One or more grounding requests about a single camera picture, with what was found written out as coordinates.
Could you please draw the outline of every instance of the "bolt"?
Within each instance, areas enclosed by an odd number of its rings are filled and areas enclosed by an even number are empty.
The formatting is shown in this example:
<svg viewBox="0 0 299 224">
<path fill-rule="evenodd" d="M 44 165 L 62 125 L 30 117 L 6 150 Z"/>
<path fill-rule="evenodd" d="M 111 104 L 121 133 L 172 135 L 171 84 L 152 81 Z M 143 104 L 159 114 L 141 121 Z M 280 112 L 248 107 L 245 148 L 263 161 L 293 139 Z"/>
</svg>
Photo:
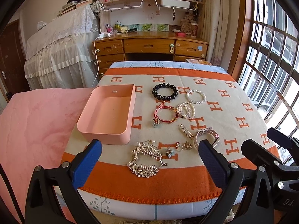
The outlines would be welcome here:
<svg viewBox="0 0 299 224">
<path fill-rule="evenodd" d="M 36 172 L 38 172 L 39 170 L 41 170 L 41 166 L 40 166 L 40 165 L 36 166 L 36 167 L 34 168 L 34 170 L 35 170 Z"/>
<path fill-rule="evenodd" d="M 237 169 L 239 167 L 239 165 L 235 162 L 232 162 L 231 167 L 234 168 L 234 169 Z"/>
<path fill-rule="evenodd" d="M 261 172 L 265 172 L 265 168 L 264 168 L 263 166 L 259 166 L 259 170 L 260 170 Z"/>
<path fill-rule="evenodd" d="M 70 163 L 68 161 L 64 161 L 62 164 L 61 164 L 61 167 L 65 168 L 65 167 L 68 167 L 70 165 Z"/>
<path fill-rule="evenodd" d="M 280 181 L 277 183 L 277 185 L 278 185 L 278 187 L 279 187 L 280 189 L 283 189 L 283 187 L 284 187 L 284 186 L 283 186 L 283 182 L 280 182 Z"/>
</svg>

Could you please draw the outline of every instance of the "red string bracelet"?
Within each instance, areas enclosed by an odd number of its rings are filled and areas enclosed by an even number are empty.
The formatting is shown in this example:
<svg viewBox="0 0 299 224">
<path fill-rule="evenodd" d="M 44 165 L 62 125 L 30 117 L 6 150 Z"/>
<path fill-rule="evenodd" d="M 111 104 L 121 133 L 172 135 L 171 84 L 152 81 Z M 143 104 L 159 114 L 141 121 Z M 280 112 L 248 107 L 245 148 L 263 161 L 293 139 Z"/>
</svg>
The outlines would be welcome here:
<svg viewBox="0 0 299 224">
<path fill-rule="evenodd" d="M 153 119 L 153 127 L 157 127 L 158 124 L 160 124 L 160 122 L 163 122 L 163 123 L 168 123 L 168 124 L 171 124 L 172 122 L 176 121 L 178 119 L 178 111 L 176 110 L 176 108 L 172 107 L 172 106 L 161 106 L 163 105 L 163 103 L 165 103 L 165 101 L 163 101 L 159 106 L 158 108 L 155 110 L 154 112 L 154 119 Z M 161 119 L 159 116 L 158 116 L 158 111 L 161 110 L 161 109 L 169 109 L 169 110 L 172 110 L 175 112 L 175 117 L 171 120 L 165 120 L 165 119 Z"/>
</svg>

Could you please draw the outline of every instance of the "pink blanket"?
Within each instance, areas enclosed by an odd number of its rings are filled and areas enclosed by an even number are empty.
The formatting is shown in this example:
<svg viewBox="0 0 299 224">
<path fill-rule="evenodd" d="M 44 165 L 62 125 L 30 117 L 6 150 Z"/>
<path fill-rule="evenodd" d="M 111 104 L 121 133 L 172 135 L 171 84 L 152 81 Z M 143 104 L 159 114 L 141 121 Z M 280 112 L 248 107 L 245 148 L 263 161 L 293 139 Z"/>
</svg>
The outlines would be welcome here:
<svg viewBox="0 0 299 224">
<path fill-rule="evenodd" d="M 56 88 L 17 93 L 0 115 L 0 163 L 23 214 L 34 167 L 60 165 L 71 132 L 92 90 Z M 0 195 L 19 220 L 1 177 Z"/>
</svg>

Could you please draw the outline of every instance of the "black bead bracelet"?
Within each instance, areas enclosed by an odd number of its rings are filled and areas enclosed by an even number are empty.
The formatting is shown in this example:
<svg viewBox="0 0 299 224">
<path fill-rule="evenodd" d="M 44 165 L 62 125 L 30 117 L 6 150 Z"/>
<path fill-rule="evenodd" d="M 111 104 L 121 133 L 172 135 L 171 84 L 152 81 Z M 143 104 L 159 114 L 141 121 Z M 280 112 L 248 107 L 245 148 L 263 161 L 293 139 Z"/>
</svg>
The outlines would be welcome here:
<svg viewBox="0 0 299 224">
<path fill-rule="evenodd" d="M 161 87 L 167 87 L 173 90 L 173 94 L 170 96 L 161 96 L 160 94 L 157 93 L 157 90 Z M 163 84 L 158 84 L 152 89 L 152 94 L 155 98 L 158 100 L 163 100 L 163 101 L 170 101 L 172 99 L 175 99 L 176 96 L 178 95 L 178 88 L 175 87 L 174 85 L 170 85 L 169 83 L 163 83 Z"/>
</svg>

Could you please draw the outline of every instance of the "brown wooden door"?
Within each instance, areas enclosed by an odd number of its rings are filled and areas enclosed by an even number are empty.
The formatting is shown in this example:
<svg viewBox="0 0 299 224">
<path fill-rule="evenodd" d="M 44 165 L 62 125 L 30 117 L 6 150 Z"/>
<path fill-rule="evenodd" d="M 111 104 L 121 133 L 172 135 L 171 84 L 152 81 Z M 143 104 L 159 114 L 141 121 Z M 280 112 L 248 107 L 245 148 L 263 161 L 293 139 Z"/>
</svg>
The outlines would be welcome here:
<svg viewBox="0 0 299 224">
<path fill-rule="evenodd" d="M 30 91 L 24 72 L 25 57 L 19 36 L 19 21 L 6 26 L 0 36 L 0 73 L 12 94 Z"/>
</svg>

